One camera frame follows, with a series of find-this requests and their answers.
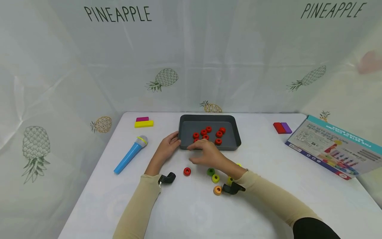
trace black clip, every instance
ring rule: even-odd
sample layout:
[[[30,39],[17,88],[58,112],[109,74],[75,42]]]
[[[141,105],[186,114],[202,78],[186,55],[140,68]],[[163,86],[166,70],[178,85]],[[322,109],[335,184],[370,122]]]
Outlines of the black clip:
[[[171,184],[172,182],[174,182],[175,178],[176,178],[176,175],[173,172],[170,172],[167,176],[164,176],[162,174],[162,176],[158,180],[159,187],[162,186],[162,183]]]
[[[238,193],[238,191],[245,192],[245,188],[235,182],[232,182],[231,186],[224,184],[223,191],[228,194],[235,195],[236,193]]]

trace microphone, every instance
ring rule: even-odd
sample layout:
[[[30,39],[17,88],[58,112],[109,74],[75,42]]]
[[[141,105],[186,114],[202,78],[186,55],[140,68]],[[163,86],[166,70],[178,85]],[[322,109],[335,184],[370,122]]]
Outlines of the microphone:
[[[121,162],[118,164],[118,166],[115,168],[114,173],[119,174],[122,172],[122,170],[126,167],[128,163],[138,154],[138,152],[147,145],[149,140],[146,136],[141,135],[137,137],[135,140],[135,143],[131,147],[131,149],[127,152],[127,154],[124,156],[124,158],[121,160]]]

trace green ring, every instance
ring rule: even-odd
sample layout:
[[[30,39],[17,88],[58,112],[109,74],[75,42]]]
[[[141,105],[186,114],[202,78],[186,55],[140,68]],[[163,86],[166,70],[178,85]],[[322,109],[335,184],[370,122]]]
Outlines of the green ring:
[[[215,174],[215,170],[214,170],[214,168],[209,168],[208,170],[207,170],[207,175],[208,176],[211,176],[212,177],[212,175],[214,175]]]

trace finger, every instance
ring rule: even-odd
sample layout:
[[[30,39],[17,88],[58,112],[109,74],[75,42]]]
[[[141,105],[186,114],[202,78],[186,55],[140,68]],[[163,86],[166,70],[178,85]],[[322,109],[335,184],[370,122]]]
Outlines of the finger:
[[[176,150],[176,148],[179,147],[180,143],[181,143],[181,141],[177,140],[172,145],[170,145],[172,151]]]
[[[188,160],[193,164],[200,164],[201,158],[189,158]]]
[[[171,141],[170,141],[170,145],[172,145],[174,142],[176,142],[178,140],[178,138],[173,138]]]
[[[187,147],[188,150],[193,150],[193,149],[203,149],[203,146],[208,143],[207,139],[202,139],[202,140],[197,140],[195,143],[191,144],[190,146]]]
[[[164,139],[166,140],[166,142],[169,143],[173,138],[178,136],[178,133],[179,133],[179,131],[175,131],[174,133],[171,133],[169,136],[167,136]]]

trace packaging box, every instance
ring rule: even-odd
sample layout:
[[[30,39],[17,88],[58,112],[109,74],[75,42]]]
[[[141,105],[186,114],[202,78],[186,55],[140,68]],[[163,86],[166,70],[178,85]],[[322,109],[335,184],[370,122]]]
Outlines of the packaging box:
[[[285,144],[345,180],[382,166],[382,147],[311,115]]]

